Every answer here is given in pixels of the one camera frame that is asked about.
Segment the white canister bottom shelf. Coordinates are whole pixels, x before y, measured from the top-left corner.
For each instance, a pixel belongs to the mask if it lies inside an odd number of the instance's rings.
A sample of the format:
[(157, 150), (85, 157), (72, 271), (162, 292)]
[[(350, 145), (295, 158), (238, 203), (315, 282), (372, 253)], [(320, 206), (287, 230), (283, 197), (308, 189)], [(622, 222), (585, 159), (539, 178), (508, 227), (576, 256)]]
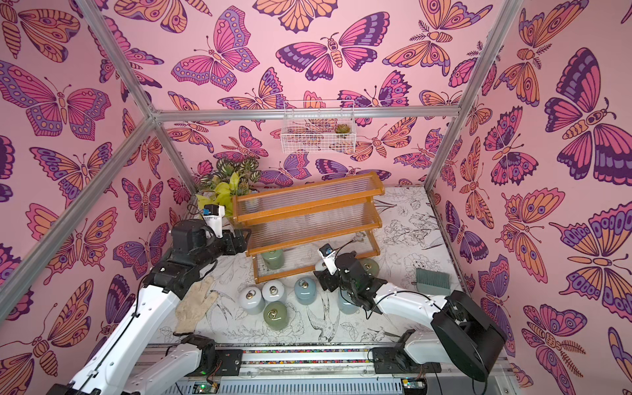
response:
[(322, 272), (326, 270), (327, 268), (324, 262), (316, 263), (316, 265), (314, 266), (314, 271), (316, 272)]

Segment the blue canister shelf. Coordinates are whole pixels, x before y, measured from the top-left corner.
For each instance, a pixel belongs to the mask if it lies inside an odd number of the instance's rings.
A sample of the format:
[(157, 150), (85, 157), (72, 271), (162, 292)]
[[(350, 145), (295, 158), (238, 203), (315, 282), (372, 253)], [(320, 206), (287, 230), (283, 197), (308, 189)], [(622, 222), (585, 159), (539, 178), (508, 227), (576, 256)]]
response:
[(294, 292), (297, 301), (302, 305), (313, 304), (318, 293), (314, 280), (307, 276), (301, 277), (296, 281)]
[(348, 292), (343, 290), (338, 293), (337, 305), (340, 312), (347, 315), (355, 314), (359, 310), (359, 307), (352, 303)]

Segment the white tea canister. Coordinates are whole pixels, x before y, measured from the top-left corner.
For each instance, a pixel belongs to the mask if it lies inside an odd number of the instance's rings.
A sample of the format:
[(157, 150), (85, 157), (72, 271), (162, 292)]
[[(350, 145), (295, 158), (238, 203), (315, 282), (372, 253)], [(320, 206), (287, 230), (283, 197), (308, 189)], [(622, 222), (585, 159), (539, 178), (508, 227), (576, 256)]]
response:
[(240, 307), (246, 314), (261, 314), (266, 306), (261, 290), (256, 286), (248, 286), (239, 296)]
[(286, 286), (280, 280), (267, 281), (263, 285), (262, 295), (267, 303), (286, 301)]

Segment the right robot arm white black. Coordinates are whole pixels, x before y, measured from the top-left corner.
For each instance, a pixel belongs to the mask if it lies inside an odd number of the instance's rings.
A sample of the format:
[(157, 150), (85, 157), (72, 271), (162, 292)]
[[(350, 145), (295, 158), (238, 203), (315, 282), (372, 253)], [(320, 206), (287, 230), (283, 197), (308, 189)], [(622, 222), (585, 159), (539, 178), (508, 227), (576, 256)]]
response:
[(401, 337), (404, 354), (418, 365), (450, 363), (475, 382), (486, 382), (508, 335), (462, 291), (428, 296), (367, 273), (356, 253), (319, 250), (314, 276), (324, 291), (340, 291), (366, 314), (396, 315), (434, 332), (428, 339), (414, 331)]

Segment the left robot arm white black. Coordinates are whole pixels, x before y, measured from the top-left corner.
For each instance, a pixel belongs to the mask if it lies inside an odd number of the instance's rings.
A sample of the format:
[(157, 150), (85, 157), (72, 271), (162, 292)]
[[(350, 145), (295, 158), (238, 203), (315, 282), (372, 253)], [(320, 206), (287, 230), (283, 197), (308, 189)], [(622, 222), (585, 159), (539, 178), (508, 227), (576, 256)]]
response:
[(215, 342), (188, 334), (171, 353), (133, 373), (163, 320), (184, 304), (189, 291), (201, 289), (221, 257), (245, 252), (252, 231), (225, 230), (212, 218), (178, 222), (171, 235), (172, 248), (148, 273), (121, 324), (69, 383), (56, 383), (50, 394), (162, 394), (187, 375), (217, 371)]

